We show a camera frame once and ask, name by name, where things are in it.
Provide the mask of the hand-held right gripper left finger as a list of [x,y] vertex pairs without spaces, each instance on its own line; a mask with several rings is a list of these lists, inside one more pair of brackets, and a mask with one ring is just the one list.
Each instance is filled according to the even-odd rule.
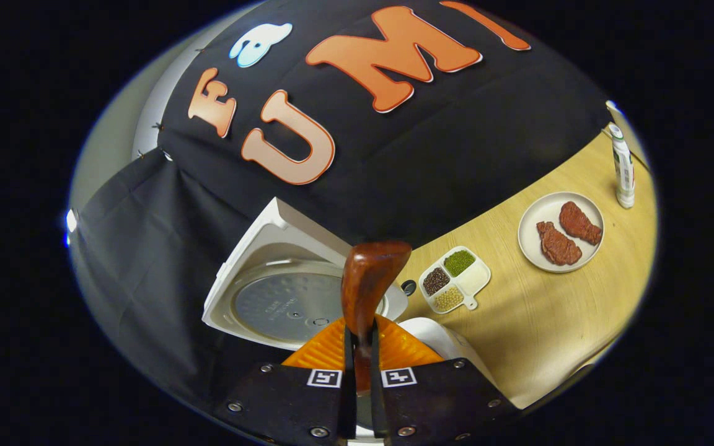
[[355,435],[352,338],[342,318],[300,348],[330,336],[340,366],[297,367],[256,362],[214,412],[229,426],[267,445],[346,445]]

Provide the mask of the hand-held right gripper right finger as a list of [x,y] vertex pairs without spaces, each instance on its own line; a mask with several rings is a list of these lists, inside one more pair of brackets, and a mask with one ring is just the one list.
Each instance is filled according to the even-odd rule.
[[467,444],[518,420],[518,407],[464,336],[426,317],[401,326],[443,360],[373,372],[376,437],[388,444]]

